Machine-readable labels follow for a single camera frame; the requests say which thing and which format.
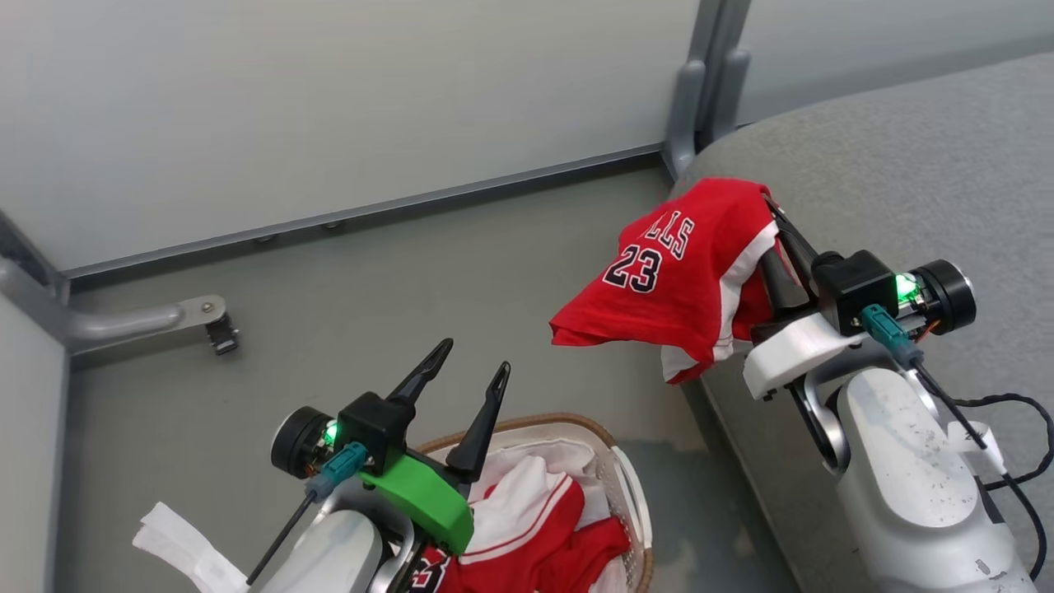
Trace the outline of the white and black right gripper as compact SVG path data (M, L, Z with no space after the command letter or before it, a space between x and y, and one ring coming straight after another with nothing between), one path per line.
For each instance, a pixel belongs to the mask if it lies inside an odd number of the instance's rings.
M977 318L970 278L959 266L938 259L894 273L866 250L844 258L819 254L768 193L765 202L779 246L760 259L770 319L752 327L752 350L743 379L757 400L767 400L825 364L846 359L853 350L872 349L896 371L922 364L920 342L969 327Z

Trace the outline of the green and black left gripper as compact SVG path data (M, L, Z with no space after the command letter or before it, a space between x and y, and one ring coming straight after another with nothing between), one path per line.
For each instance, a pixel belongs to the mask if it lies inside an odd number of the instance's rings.
M294 410L275 432L272 464L302 480L312 503L326 502L338 487L358 479L379 491L434 543L463 554L474 533L469 503L440 464L425 461L405 441L419 395L452 350L452 338L441 340L385 399L364 394L337 417L310 406ZM482 476L509 378L511 364L504 361L484 391L477 417L445 458L445 470L458 485L472 485Z

